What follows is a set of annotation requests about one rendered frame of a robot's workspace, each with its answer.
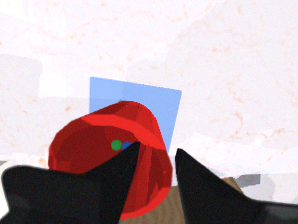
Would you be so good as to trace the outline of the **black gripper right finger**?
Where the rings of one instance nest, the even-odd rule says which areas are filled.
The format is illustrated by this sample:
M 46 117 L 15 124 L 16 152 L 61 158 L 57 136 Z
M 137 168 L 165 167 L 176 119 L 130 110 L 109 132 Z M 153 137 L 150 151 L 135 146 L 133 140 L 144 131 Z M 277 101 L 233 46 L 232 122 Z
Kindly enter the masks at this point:
M 245 196 L 178 148 L 177 186 L 186 224 L 298 224 L 298 205 Z

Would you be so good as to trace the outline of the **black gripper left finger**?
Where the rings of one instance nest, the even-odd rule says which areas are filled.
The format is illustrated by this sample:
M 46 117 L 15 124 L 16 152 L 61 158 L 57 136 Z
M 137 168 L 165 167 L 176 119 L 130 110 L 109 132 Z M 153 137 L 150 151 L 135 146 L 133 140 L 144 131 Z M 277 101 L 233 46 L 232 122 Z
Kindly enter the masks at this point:
M 7 208 L 35 209 L 87 224 L 119 224 L 139 149 L 140 142 L 135 141 L 84 174 L 28 164 L 10 166 L 1 174 Z

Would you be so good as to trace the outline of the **green marble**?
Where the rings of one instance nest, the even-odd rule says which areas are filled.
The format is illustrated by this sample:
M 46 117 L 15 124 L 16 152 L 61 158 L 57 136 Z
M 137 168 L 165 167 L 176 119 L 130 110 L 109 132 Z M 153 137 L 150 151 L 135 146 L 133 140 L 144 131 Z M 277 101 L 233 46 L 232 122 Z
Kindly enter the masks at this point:
M 119 140 L 114 140 L 112 143 L 111 143 L 111 148 L 115 151 L 119 150 L 121 148 L 122 144 Z

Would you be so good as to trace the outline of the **blue marble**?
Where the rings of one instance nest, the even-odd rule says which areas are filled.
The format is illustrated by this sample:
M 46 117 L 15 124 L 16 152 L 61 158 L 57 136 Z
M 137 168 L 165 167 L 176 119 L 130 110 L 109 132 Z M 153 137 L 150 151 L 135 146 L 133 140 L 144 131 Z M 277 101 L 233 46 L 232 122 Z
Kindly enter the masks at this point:
M 123 145 L 122 145 L 122 150 L 124 150 L 125 148 L 127 148 L 129 145 L 131 145 L 130 142 L 125 142 L 125 143 L 123 143 Z

